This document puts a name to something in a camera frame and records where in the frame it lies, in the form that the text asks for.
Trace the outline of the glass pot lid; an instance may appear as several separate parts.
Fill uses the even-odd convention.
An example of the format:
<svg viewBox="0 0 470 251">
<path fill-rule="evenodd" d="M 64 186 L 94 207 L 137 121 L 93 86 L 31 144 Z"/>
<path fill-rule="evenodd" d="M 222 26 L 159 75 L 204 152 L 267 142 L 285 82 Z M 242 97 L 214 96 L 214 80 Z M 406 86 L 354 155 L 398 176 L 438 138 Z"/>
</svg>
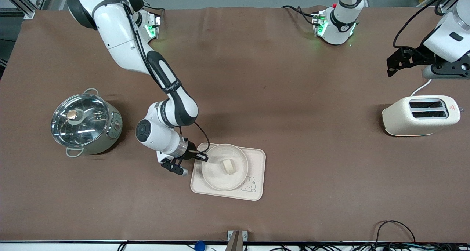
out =
<svg viewBox="0 0 470 251">
<path fill-rule="evenodd" d="M 95 94 L 76 94 L 53 112 L 51 134 L 65 147 L 80 148 L 95 141 L 108 125 L 109 107 Z"/>
</svg>

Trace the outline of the cream rabbit print tray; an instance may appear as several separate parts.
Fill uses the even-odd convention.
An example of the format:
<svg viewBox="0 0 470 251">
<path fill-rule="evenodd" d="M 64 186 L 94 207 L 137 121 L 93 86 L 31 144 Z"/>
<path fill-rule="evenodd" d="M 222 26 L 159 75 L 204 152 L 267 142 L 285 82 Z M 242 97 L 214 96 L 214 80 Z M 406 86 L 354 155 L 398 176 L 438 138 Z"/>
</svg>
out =
<svg viewBox="0 0 470 251">
<path fill-rule="evenodd" d="M 208 145 L 207 143 L 202 143 L 198 146 L 198 150 L 204 150 L 207 154 L 207 151 L 210 148 L 215 147 L 216 145 L 218 144 L 212 143 Z M 245 181 L 237 189 L 230 191 L 218 191 L 211 188 L 206 183 L 202 175 L 203 161 L 195 160 L 192 171 L 192 178 L 190 182 L 191 190 L 198 194 L 222 196 L 231 199 L 258 201 L 263 194 L 266 161 L 265 152 L 260 149 L 244 147 L 238 148 L 240 148 L 247 156 L 249 170 L 248 176 L 245 178 Z"/>
</svg>

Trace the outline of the metal table edge bracket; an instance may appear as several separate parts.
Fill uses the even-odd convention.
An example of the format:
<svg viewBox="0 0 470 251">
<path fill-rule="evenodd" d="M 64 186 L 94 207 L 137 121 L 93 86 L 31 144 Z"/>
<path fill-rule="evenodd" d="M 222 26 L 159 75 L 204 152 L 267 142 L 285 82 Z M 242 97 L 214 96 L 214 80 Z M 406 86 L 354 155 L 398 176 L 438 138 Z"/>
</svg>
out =
<svg viewBox="0 0 470 251">
<path fill-rule="evenodd" d="M 225 251 L 248 251 L 246 245 L 248 241 L 247 230 L 229 230 L 227 232 L 228 243 Z"/>
</svg>

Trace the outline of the round cream plate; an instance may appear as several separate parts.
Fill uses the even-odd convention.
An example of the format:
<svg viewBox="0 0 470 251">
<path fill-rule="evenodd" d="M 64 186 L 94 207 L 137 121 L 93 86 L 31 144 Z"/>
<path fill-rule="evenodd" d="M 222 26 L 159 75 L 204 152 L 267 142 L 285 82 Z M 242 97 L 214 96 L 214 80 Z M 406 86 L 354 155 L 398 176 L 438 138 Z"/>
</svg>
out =
<svg viewBox="0 0 470 251">
<path fill-rule="evenodd" d="M 207 162 L 202 163 L 202 175 L 206 183 L 218 191 L 237 189 L 248 176 L 248 159 L 238 147 L 230 144 L 220 144 L 207 151 Z M 225 174 L 222 166 L 223 159 L 232 159 L 236 173 Z"/>
</svg>

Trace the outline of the steel electric cooking pot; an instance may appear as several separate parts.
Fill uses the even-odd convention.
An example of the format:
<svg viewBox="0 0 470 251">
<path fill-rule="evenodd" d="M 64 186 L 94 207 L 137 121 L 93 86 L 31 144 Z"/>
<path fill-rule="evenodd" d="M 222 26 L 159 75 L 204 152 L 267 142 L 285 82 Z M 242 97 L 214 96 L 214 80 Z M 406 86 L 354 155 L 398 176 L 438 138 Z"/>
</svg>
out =
<svg viewBox="0 0 470 251">
<path fill-rule="evenodd" d="M 95 94 L 101 99 L 103 99 L 99 95 L 99 91 L 95 88 L 89 88 L 85 90 L 83 93 Z M 97 140 L 92 141 L 90 144 L 87 144 L 83 147 L 70 148 L 70 147 L 64 146 L 65 153 L 68 157 L 76 158 L 85 154 L 100 154 L 110 149 L 119 139 L 119 136 L 121 135 L 122 129 L 123 129 L 122 116 L 120 112 L 113 105 L 111 105 L 109 102 L 106 102 L 106 101 L 105 103 L 109 107 L 109 115 L 110 115 L 105 132 L 102 133 Z"/>
</svg>

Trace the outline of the cream two-slot toaster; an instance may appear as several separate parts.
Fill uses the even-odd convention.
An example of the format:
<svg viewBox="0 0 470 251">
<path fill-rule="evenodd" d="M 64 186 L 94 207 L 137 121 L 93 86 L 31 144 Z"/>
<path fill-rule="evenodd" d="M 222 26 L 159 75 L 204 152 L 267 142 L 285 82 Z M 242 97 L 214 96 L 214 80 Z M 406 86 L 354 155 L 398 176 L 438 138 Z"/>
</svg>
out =
<svg viewBox="0 0 470 251">
<path fill-rule="evenodd" d="M 381 112 L 385 131 L 392 136 L 428 136 L 460 120 L 460 107 L 446 95 L 404 97 Z"/>
</svg>

